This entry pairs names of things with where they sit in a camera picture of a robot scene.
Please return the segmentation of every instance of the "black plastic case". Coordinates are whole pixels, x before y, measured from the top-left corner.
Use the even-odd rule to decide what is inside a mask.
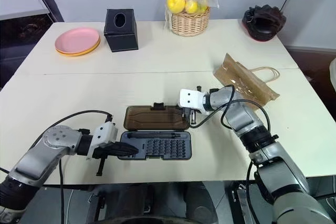
[[[139,153],[119,159],[190,159],[191,136],[184,130],[189,128],[177,106],[130,106],[126,110],[121,142],[138,148]]]

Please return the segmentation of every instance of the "pink plate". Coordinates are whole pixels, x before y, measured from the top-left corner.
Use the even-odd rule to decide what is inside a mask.
[[[55,41],[55,48],[63,54],[78,54],[94,47],[99,33],[92,28],[75,28],[61,34]]]

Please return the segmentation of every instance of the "brown paper bag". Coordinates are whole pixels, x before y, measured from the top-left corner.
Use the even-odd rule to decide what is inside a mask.
[[[223,64],[215,71],[214,76],[223,85],[233,84],[244,99],[252,100],[264,106],[270,100],[277,99],[280,95],[274,92],[265,82],[256,77],[252,71],[261,69],[271,69],[277,72],[278,75],[272,80],[277,79],[280,73],[273,68],[261,67],[253,70],[248,70],[239,62],[236,62],[229,54],[226,54]]]

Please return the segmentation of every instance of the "stacked plates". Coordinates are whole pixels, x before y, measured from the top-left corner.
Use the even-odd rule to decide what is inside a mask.
[[[61,34],[55,41],[55,48],[61,55],[79,56],[98,47],[100,37],[92,28],[75,28]]]

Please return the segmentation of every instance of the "black tissue box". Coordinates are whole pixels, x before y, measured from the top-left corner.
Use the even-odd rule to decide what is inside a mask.
[[[112,52],[138,50],[133,9],[107,9],[104,35]]]

